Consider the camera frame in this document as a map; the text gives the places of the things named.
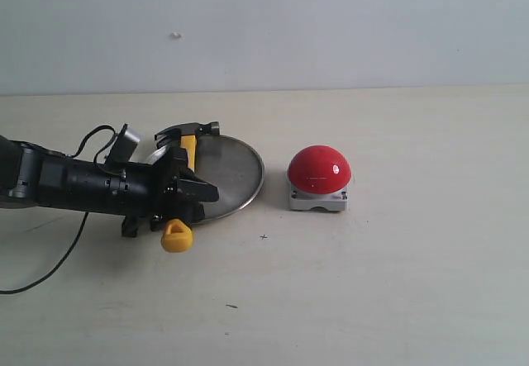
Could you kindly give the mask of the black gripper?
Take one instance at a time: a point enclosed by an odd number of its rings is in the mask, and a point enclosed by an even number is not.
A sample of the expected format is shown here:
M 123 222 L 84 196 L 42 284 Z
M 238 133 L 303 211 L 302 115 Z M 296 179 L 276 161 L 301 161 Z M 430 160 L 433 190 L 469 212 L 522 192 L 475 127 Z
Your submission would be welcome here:
M 117 197 L 117 214 L 123 216 L 125 238 L 137 237 L 145 223 L 152 231 L 173 220 L 196 225 L 205 218 L 201 202 L 219 200 L 217 187 L 188 168 L 188 152 L 179 146 L 169 147 L 153 164 L 121 162 L 110 156 L 105 169 L 118 180 L 112 194 Z

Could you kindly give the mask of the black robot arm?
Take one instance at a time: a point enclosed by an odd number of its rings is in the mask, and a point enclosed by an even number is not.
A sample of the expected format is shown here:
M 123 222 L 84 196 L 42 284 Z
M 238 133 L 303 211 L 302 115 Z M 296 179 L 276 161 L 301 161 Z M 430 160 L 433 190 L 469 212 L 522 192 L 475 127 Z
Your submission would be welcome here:
M 73 159 L 27 142 L 1 139 L 2 207 L 48 207 L 123 216 L 122 236 L 134 238 L 145 222 L 152 230 L 180 219 L 204 219 L 204 203 L 217 187 L 187 166 L 187 153 L 172 147 L 154 164 L 109 167 Z

